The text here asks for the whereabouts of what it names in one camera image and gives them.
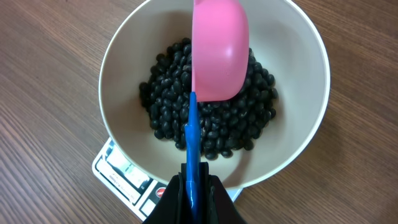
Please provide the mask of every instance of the blue handle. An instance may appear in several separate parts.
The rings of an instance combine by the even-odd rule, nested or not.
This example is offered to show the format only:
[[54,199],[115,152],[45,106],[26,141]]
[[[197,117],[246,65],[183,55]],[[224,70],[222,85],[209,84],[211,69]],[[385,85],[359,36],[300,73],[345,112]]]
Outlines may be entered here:
[[200,195],[200,124],[197,106],[197,96],[191,92],[188,124],[185,126],[187,142],[187,181],[185,188],[192,211],[191,223],[201,223]]

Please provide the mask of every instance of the pink object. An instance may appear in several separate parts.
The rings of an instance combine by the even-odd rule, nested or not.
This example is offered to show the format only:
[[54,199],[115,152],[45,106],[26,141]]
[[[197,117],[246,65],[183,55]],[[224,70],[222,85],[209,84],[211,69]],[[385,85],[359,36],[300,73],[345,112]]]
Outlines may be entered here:
[[194,0],[192,91],[221,101],[241,89],[249,58],[249,25],[238,0]]

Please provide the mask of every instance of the brown wood surface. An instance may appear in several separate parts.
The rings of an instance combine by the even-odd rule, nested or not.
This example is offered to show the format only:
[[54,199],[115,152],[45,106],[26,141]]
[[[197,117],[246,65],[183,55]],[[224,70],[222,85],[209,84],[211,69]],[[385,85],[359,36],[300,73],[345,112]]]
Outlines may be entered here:
[[[140,223],[90,165],[108,138],[101,60],[141,2],[0,1],[0,223]],[[328,110],[236,207],[248,223],[398,223],[398,1],[297,3],[328,50]]]

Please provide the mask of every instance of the digital scale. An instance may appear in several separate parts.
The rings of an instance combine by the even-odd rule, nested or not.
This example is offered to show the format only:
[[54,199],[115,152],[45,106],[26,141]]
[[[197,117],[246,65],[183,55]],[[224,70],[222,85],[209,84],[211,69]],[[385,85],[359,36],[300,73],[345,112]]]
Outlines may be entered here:
[[[165,184],[132,165],[111,138],[95,157],[92,169],[94,175],[142,221],[149,216],[166,189]],[[241,192],[242,189],[229,190],[228,195],[234,202]]]

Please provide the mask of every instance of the white bowl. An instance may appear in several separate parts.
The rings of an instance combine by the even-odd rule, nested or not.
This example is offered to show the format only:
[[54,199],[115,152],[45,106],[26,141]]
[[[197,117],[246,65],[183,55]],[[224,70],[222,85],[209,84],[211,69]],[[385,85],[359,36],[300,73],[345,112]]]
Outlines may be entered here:
[[[275,75],[277,116],[252,151],[218,156],[210,165],[227,189],[256,184],[292,162],[307,146],[325,114],[330,68],[322,39],[308,16],[289,0],[242,0],[257,61]],[[106,129],[126,157],[167,184],[186,161],[173,141],[160,141],[141,107],[138,85],[147,81],[155,56],[191,36],[193,3],[150,0],[120,26],[105,53],[99,103]]]

